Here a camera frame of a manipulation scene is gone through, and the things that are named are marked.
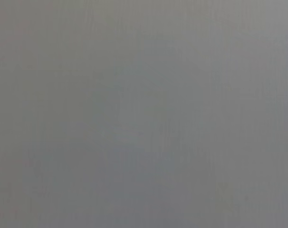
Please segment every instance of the gray background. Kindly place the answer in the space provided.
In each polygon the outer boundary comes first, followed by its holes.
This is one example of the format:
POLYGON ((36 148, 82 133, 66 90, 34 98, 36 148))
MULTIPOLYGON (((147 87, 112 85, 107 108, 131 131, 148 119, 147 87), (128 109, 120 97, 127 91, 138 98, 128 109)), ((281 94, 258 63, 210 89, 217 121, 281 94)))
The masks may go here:
POLYGON ((288 228, 288 0, 0 0, 0 228, 288 228))

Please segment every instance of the gray wall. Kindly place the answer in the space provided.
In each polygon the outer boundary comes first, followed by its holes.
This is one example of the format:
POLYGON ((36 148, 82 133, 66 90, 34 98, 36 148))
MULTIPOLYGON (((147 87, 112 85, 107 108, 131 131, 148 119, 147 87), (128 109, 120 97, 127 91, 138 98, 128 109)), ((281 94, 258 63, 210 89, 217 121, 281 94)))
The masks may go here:
POLYGON ((288 0, 0 0, 0 228, 288 228, 288 0))

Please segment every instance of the plain backdrop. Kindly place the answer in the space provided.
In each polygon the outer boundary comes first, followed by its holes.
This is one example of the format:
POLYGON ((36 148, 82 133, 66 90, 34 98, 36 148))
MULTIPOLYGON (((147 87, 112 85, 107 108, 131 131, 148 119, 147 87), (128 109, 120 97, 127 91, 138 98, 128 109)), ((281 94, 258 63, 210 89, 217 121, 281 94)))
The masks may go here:
POLYGON ((288 0, 0 0, 0 228, 288 228, 288 0))

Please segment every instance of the gray surface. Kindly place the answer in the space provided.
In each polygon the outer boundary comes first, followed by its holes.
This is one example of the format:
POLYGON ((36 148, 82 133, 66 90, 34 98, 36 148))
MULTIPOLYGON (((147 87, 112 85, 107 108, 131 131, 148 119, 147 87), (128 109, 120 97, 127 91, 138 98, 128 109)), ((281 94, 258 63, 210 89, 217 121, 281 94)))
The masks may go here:
POLYGON ((288 0, 0 0, 0 228, 288 228, 288 0))

